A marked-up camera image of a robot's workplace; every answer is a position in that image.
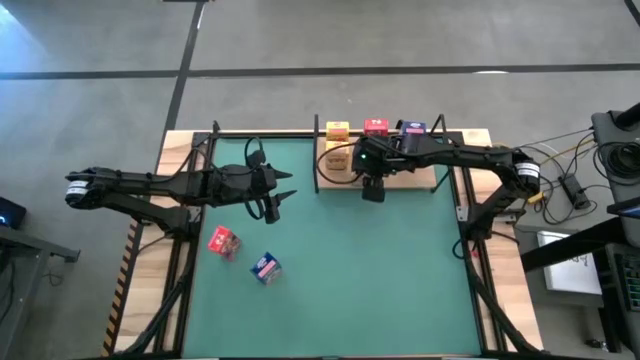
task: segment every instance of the desk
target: desk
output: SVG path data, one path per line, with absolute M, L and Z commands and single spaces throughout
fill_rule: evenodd
M 490 144 L 487 130 L 450 131 L 462 132 L 464 141 L 468 144 Z M 197 137 L 197 133 L 194 131 L 172 131 L 167 133 L 160 155 L 159 174 L 171 174 L 178 168 L 189 152 L 194 136 Z M 222 134 L 227 133 L 243 136 L 241 131 L 223 132 Z M 458 190 L 462 193 L 461 176 L 456 178 L 458 180 Z M 481 170 L 472 170 L 471 179 L 475 189 L 475 196 L 479 202 L 486 199 L 500 184 L 495 175 Z M 172 204 L 172 200 L 167 199 L 152 199 L 152 201 L 163 206 Z M 461 202 L 465 201 L 466 197 L 461 196 Z M 495 230 L 513 235 L 513 229 L 510 226 L 502 224 L 496 224 L 495 226 Z M 125 349 L 135 340 L 157 310 L 163 297 L 165 285 L 172 283 L 176 275 L 180 274 L 187 256 L 196 253 L 195 251 L 189 251 L 189 244 L 177 244 L 171 240 L 162 240 L 136 255 L 137 249 L 141 244 L 149 243 L 160 236 L 161 232 L 155 226 L 143 227 L 135 222 L 132 222 L 130 226 L 127 246 L 121 264 L 121 274 L 117 280 L 113 308 L 107 325 L 107 336 L 103 344 L 103 355 L 108 355 L 114 350 Z M 487 242 L 487 252 L 499 304 L 525 338 L 534 346 L 541 348 L 542 342 L 516 245 L 510 240 L 494 236 Z M 177 265 L 174 266 L 177 271 L 169 271 L 172 265 Z M 162 336 L 164 339 L 163 345 L 166 349 L 171 348 L 174 341 L 182 341 L 183 334 L 181 335 L 181 333 L 184 332 L 184 325 L 180 325 L 182 319 L 178 318 L 186 315 L 180 315 L 180 307 L 181 304 L 176 304 L 172 310 L 168 319 L 167 332 Z M 482 306 L 481 312 L 482 325 L 487 337 L 487 347 L 494 349 L 496 345 L 495 338 L 492 335 L 491 321 L 486 309 Z

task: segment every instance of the black cable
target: black cable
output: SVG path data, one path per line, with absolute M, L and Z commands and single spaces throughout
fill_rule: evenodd
M 511 236 L 511 235 L 507 235 L 507 234 L 503 234 L 499 231 L 495 231 L 495 230 L 491 230 L 491 233 L 494 235 L 498 235 L 498 236 L 502 236 L 503 238 L 507 238 L 513 242 L 515 242 L 516 244 L 518 244 L 518 246 L 520 246 L 520 241 L 518 241 L 518 239 L 516 239 L 515 237 Z
M 543 177 L 542 175 L 540 175 L 540 178 L 549 182 L 549 179 Z M 562 219 L 558 220 L 556 219 L 553 214 L 551 213 L 551 211 L 549 210 L 549 203 L 551 201 L 551 198 L 553 197 L 553 192 L 554 192 L 555 188 L 551 188 L 551 193 L 548 196 L 545 196 L 542 199 L 543 205 L 542 205 L 542 219 L 544 220 L 545 223 L 549 224 L 549 225 L 560 225 L 563 224 L 569 220 L 573 220 L 573 219 L 577 219 L 583 216 L 587 216 L 591 213 L 593 213 L 594 211 L 596 211 L 596 209 L 598 208 L 598 203 L 593 201 L 593 200 L 589 200 L 589 203 L 592 205 L 591 210 L 589 210 L 586 213 L 583 214 L 579 214 L 579 215 L 573 215 L 573 212 L 576 210 L 573 207 L 573 204 L 571 204 L 571 210 L 569 211 L 569 213 L 567 215 L 565 215 Z
M 513 325 L 509 317 L 505 314 L 505 312 L 498 304 L 497 300 L 491 295 L 489 290 L 484 286 L 482 279 L 478 276 L 475 267 L 473 266 L 473 262 L 471 261 L 471 257 L 464 257 L 464 264 L 467 268 L 467 273 L 470 274 L 470 283 L 476 293 L 480 296 L 480 298 L 484 301 L 487 308 L 498 324 L 502 327 L 504 333 L 507 335 L 511 343 L 516 348 L 519 353 L 539 353 L 540 350 L 536 349 L 533 345 L 527 342 L 527 339 L 518 331 L 518 329 Z
M 538 149 L 538 148 L 536 148 L 536 147 L 533 147 L 533 146 L 529 146 L 529 145 L 522 145 L 522 146 L 519 146 L 519 147 L 520 147 L 520 148 L 525 148 L 525 149 L 531 149 L 531 150 L 536 151 L 537 153 L 540 153 L 540 154 L 542 154 L 542 155 L 546 156 L 546 157 L 547 157 L 547 159 L 551 159 L 551 161 L 552 161 L 554 164 L 556 164 L 556 166 L 558 167 L 558 169 L 560 170 L 560 172 L 564 173 L 564 168 L 562 167 L 562 165 L 560 165 L 560 162 L 558 162 L 558 159 L 556 159 L 555 157 L 553 157 L 553 156 L 552 156 L 551 154 L 549 154 L 548 152 L 543 151 L 543 150 L 540 150 L 540 149 Z
M 262 146 L 262 140 L 260 140 L 259 137 L 254 136 L 249 138 L 249 140 L 247 140 L 247 142 L 244 144 L 244 162 L 245 164 L 249 164 L 249 145 L 251 144 L 251 142 L 253 140 L 257 140 L 258 141 L 258 146 L 260 147 L 260 151 L 262 153 L 264 153 L 264 147 Z M 229 173 L 229 172 L 223 172 L 225 175 L 227 176 L 242 176 L 242 175 L 249 175 L 252 172 L 256 171 L 256 169 L 258 169 L 258 167 L 260 166 L 260 163 L 254 165 L 253 167 L 251 167 L 249 170 L 243 172 L 243 173 Z
M 4 300 L 6 299 L 7 295 L 9 296 L 9 303 L 7 304 L 7 307 L 4 309 L 2 316 L 0 316 L 0 325 L 2 325 L 2 322 L 7 317 L 7 315 L 9 314 L 9 310 L 11 310 L 11 307 L 13 306 L 13 297 L 16 291 L 15 289 L 16 264 L 14 261 L 11 261 L 9 263 L 9 268 L 11 269 L 9 284 L 7 285 L 7 290 L 5 290 L 5 295 L 3 295 L 2 300 L 0 300 L 0 304 L 4 303 Z
M 576 150 L 574 152 L 573 158 L 571 159 L 571 162 L 569 163 L 569 166 L 567 166 L 567 170 L 564 172 L 564 175 L 562 176 L 563 179 L 566 179 L 567 176 L 569 176 L 569 170 L 571 170 L 571 165 L 575 164 L 576 165 L 576 169 L 573 171 L 573 174 L 577 174 L 578 173 L 578 149 L 580 149 L 580 146 L 582 145 L 582 142 L 587 140 L 588 137 L 593 136 L 593 132 L 587 134 L 587 136 L 583 137 L 582 139 L 580 139 L 580 141 L 578 141 L 578 144 L 576 145 Z
M 456 252 L 456 249 L 458 248 L 458 245 L 462 244 L 462 240 L 458 239 L 458 241 L 456 241 L 455 243 L 453 243 L 453 247 L 451 248 L 451 253 L 453 254 L 453 256 L 457 259 L 463 260 L 463 256 L 464 256 L 464 252 L 462 255 L 458 255 L 458 253 Z M 471 251 L 475 251 L 478 248 L 478 243 L 477 242 L 473 242 L 473 246 L 471 247 Z
M 584 129 L 584 130 L 580 130 L 580 131 L 574 131 L 574 132 L 571 132 L 571 133 L 568 133 L 568 134 L 555 136 L 555 137 L 552 137 L 552 138 L 549 138 L 549 139 L 544 139 L 544 140 L 540 140 L 540 141 L 536 141 L 536 142 L 532 142 L 532 143 L 516 146 L 514 149 L 521 148 L 521 147 L 524 147 L 524 146 L 536 145 L 536 144 L 540 144 L 540 143 L 551 141 L 551 140 L 557 140 L 557 139 L 561 139 L 561 138 L 564 138 L 564 137 L 567 137 L 567 136 L 580 134 L 580 133 L 583 133 L 585 131 L 591 131 L 591 130 L 593 130 L 593 129 L 592 128 L 588 128 L 588 129 Z
M 49 269 L 46 274 L 42 275 L 42 277 L 49 279 L 49 285 L 51 285 L 51 287 L 60 286 L 64 282 L 64 277 L 62 275 L 54 274 L 51 272 L 51 269 Z
M 606 157 L 603 157 L 603 150 L 609 149 Z M 602 171 L 596 162 L 596 156 L 604 167 Z M 593 166 L 596 168 L 600 176 L 609 182 L 621 186 L 633 186 L 640 184 L 640 144 L 629 142 L 608 142 L 598 144 L 593 154 Z M 629 182 L 614 179 L 608 174 L 612 174 L 618 178 L 630 180 Z
M 594 187 L 601 187 L 601 188 L 605 188 L 605 189 L 609 189 L 611 190 L 610 187 L 608 187 L 607 185 L 600 185 L 600 184 L 595 184 L 595 185 L 589 185 L 589 186 L 585 186 L 582 189 L 580 189 L 580 192 L 585 192 L 587 189 L 591 189 Z
M 161 183 L 169 182 L 169 181 L 175 179 L 178 175 L 180 175 L 180 173 L 182 172 L 182 169 L 184 169 L 184 167 L 187 165 L 187 163 L 189 162 L 189 160 L 191 159 L 193 154 L 197 153 L 197 151 L 198 151 L 197 148 L 191 148 L 191 151 L 189 151 L 189 155 L 187 155 L 184 158 L 184 161 L 182 162 L 182 164 L 180 165 L 178 170 L 176 170 L 176 172 L 174 172 L 171 176 L 169 176 L 166 179 L 153 180 L 153 181 L 150 181 L 150 183 L 152 183 L 152 184 L 161 184 Z
M 463 255 L 458 255 L 458 253 L 456 252 L 456 249 L 458 248 L 458 245 L 460 245 L 462 243 L 462 240 L 458 239 L 458 241 L 456 241 L 455 243 L 453 243 L 453 247 L 451 248 L 451 253 L 453 254 L 453 256 L 456 259 L 459 260 L 464 260 Z
M 138 254 L 140 254 L 142 252 L 142 250 L 144 250 L 144 249 L 148 248 L 149 246 L 152 246 L 152 245 L 154 245 L 154 244 L 158 243 L 159 241 L 164 240 L 166 238 L 167 238 L 167 235 L 162 235 L 161 237 L 153 240 L 152 242 L 143 245 L 141 248 L 138 249 Z
M 318 157 L 318 161 L 316 164 L 316 171 L 318 171 L 318 174 L 320 174 L 320 176 L 322 176 L 325 180 L 327 180 L 328 182 L 332 183 L 332 184 L 337 184 L 337 185 L 347 185 L 347 184 L 353 184 L 354 182 L 358 181 L 358 179 L 360 179 L 360 177 L 362 176 L 362 174 L 358 174 L 356 175 L 355 178 L 351 179 L 351 180 L 347 180 L 347 181 L 338 181 L 338 180 L 333 180 L 327 177 L 327 175 L 325 175 L 322 170 L 320 170 L 320 160 L 322 160 L 325 156 L 327 156 L 328 153 L 335 151 L 337 149 L 341 149 L 341 148 L 345 148 L 345 147 L 349 147 L 349 146 L 355 146 L 356 143 L 348 143 L 348 144 L 342 144 L 342 145 L 338 145 L 336 147 L 333 147 L 325 152 L 322 153 L 322 155 L 320 155 Z
M 253 209 L 251 208 L 251 204 L 249 204 L 248 201 L 244 202 L 244 207 L 247 209 L 247 212 L 252 218 L 256 220 L 260 220 L 264 217 L 264 207 L 262 206 L 262 203 L 260 202 L 260 200 L 254 200 L 254 201 L 258 206 L 258 215 L 256 215 L 256 213 L 253 212 Z
M 202 157 L 205 160 L 205 167 L 209 167 L 209 168 L 214 168 L 216 169 L 216 166 L 213 165 L 213 162 L 211 161 L 211 158 L 209 158 L 209 156 L 207 154 L 204 153 L 204 151 L 198 149 L 198 148 L 193 148 L 194 151 L 196 151 L 198 154 L 202 155 Z

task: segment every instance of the concrete floor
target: concrete floor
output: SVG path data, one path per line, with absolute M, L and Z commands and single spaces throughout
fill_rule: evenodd
M 194 7 L 0 1 L 0 72 L 178 69 Z M 607 62 L 640 62 L 640 28 L 622 0 L 219 0 L 205 7 L 191 68 Z M 99 354 L 128 219 L 68 208 L 63 176 L 92 165 L 153 170 L 174 85 L 0 81 L 0 194 L 29 209 L 28 233 L 82 249 L 73 266 L 51 264 L 65 282 L 43 280 L 16 358 Z M 192 79 L 176 128 L 214 119 L 227 129 L 309 128 L 314 113 L 433 121 L 442 112 L 452 128 L 489 128 L 494 141 L 517 145 L 587 128 L 591 113 L 625 109 L 639 93 L 638 72 Z M 603 184 L 587 160 L 579 180 Z M 601 208 L 564 228 L 606 217 L 611 196 L 590 196 Z M 558 196 L 553 211 L 568 206 Z M 533 214 L 522 223 L 543 224 Z M 536 304 L 536 313 L 547 350 L 607 357 L 581 345 L 585 323 L 598 331 L 593 309 Z

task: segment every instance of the wooden table frame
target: wooden table frame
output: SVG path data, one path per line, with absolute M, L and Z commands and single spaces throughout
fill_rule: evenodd
M 165 137 L 160 154 L 158 174 L 172 174 L 193 146 L 202 143 L 202 139 L 210 131 L 170 131 Z M 246 138 L 260 136 L 263 138 L 313 138 L 311 130 L 265 130 L 265 131 L 220 131 L 220 138 Z M 490 145 L 489 133 L 485 129 L 449 130 L 447 136 L 468 145 Z M 214 144 L 204 144 L 209 156 L 213 155 Z M 202 163 L 201 159 L 190 164 L 195 169 Z M 451 181 L 457 199 L 456 205 L 466 206 L 471 202 L 482 202 L 498 186 L 500 181 L 493 173 L 484 170 L 455 168 Z M 173 206 L 176 203 L 167 198 L 152 198 L 152 202 L 162 206 Z M 509 236 L 513 236 L 513 228 L 506 224 L 494 224 L 494 229 Z M 114 351 L 127 348 L 144 330 L 148 321 L 156 312 L 161 300 L 168 290 L 173 287 L 176 277 L 180 274 L 185 262 L 192 262 L 197 253 L 198 239 L 191 244 L 174 242 L 171 239 L 161 240 L 153 247 L 149 247 L 142 254 L 138 249 L 159 238 L 161 231 L 156 226 L 142 226 L 132 221 L 125 254 L 121 264 L 121 271 L 116 284 L 116 292 L 112 304 L 111 314 L 107 325 L 107 336 L 103 343 L 102 355 L 109 356 Z M 538 332 L 537 322 L 531 304 L 524 271 L 520 262 L 517 245 L 501 236 L 493 236 L 486 243 L 477 246 L 478 257 L 473 258 L 477 271 L 482 275 L 489 290 L 496 294 L 500 307 L 519 329 L 529 343 L 542 348 L 542 341 Z M 514 350 L 513 345 L 505 340 L 496 320 L 489 313 L 486 306 L 472 291 L 472 302 L 478 327 L 479 341 L 483 353 L 485 351 Z M 185 293 L 172 309 L 165 321 L 166 331 L 163 330 L 156 337 L 153 350 L 156 355 L 164 354 L 178 357 L 182 347 L 184 325 L 188 313 L 189 291 Z

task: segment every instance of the green tabletop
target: green tabletop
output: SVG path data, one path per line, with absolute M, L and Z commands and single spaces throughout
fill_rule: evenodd
M 246 139 L 218 140 L 217 165 L 244 162 Z M 274 225 L 244 206 L 208 208 L 198 250 L 183 357 L 479 354 L 451 186 L 314 193 L 311 139 L 265 139 L 267 161 L 296 189 Z M 443 176 L 446 168 L 437 168 Z M 216 226 L 243 241 L 234 262 L 207 249 Z M 266 252 L 282 275 L 258 282 Z

